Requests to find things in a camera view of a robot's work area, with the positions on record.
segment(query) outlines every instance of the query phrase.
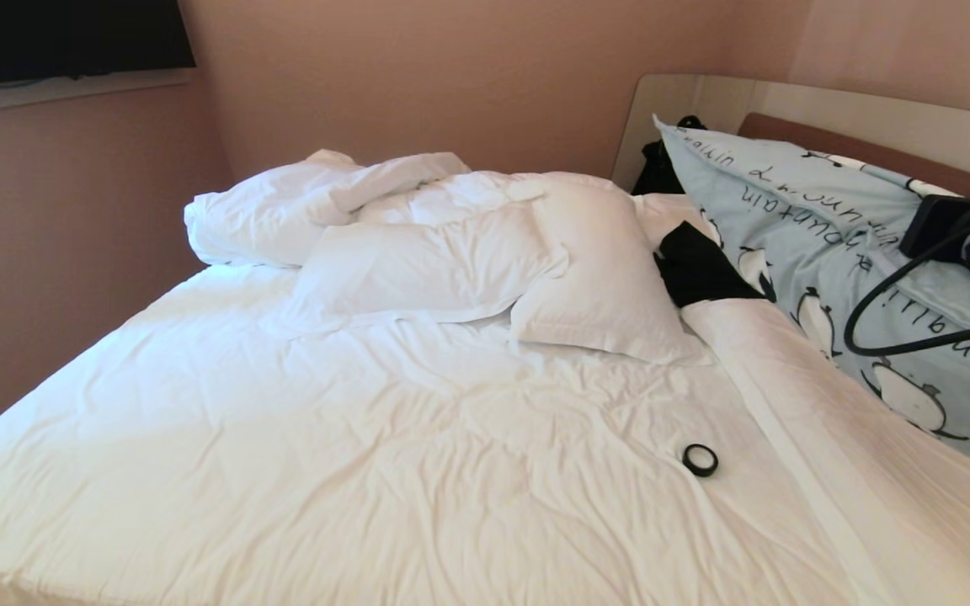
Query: wall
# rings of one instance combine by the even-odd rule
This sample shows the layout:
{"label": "wall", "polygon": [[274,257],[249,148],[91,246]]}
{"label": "wall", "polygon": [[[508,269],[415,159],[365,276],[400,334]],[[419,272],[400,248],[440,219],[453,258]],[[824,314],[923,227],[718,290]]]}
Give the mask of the wall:
{"label": "wall", "polygon": [[759,0],[731,12],[731,76],[970,109],[970,0]]}
{"label": "wall", "polygon": [[321,146],[451,150],[478,169],[608,175],[635,85],[727,47],[723,0],[186,1],[239,178]]}
{"label": "wall", "polygon": [[231,182],[204,92],[0,110],[0,411],[200,267],[181,208]]}
{"label": "wall", "polygon": [[970,109],[963,0],[184,0],[236,177],[320,146],[611,168],[644,73]]}

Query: white duvet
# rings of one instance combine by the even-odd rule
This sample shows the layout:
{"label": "white duvet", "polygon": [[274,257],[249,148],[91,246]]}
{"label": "white duvet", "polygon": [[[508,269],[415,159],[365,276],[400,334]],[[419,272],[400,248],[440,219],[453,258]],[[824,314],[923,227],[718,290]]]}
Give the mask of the white duvet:
{"label": "white duvet", "polygon": [[506,315],[288,342],[294,275],[208,268],[0,417],[0,603],[970,603],[970,460],[769,304],[662,367]]}

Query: white bed sheet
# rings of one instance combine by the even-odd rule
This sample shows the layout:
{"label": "white bed sheet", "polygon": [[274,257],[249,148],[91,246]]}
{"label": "white bed sheet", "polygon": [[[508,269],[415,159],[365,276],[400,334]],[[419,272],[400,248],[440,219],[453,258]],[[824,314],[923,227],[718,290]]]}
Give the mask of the white bed sheet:
{"label": "white bed sheet", "polygon": [[0,603],[851,601],[719,364],[502,316],[282,343],[292,279],[206,269],[0,418]]}

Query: cartoon print pillowcase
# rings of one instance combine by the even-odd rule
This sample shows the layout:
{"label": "cartoon print pillowcase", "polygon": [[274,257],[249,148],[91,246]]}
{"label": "cartoon print pillowcase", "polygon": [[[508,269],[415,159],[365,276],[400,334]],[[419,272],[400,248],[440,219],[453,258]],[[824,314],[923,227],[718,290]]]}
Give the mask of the cartoon print pillowcase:
{"label": "cartoon print pillowcase", "polygon": [[[970,341],[885,359],[848,352],[843,337],[859,299],[908,261],[898,245],[921,196],[947,192],[791,143],[658,129],[740,275],[887,407],[970,456]],[[928,262],[867,308],[855,340],[873,348],[963,327],[970,272]]]}

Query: wooden headboard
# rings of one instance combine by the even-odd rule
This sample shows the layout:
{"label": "wooden headboard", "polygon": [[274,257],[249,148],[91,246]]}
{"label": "wooden headboard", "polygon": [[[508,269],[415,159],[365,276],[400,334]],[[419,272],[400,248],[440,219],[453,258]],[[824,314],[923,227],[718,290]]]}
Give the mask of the wooden headboard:
{"label": "wooden headboard", "polygon": [[695,114],[709,130],[854,157],[970,197],[970,111],[743,77],[647,74],[627,115],[612,181],[630,191],[659,141],[652,115]]}
{"label": "wooden headboard", "polygon": [[788,141],[808,150],[853,157],[970,197],[970,173],[830,130],[764,114],[747,114],[739,126],[739,135],[748,139]]}

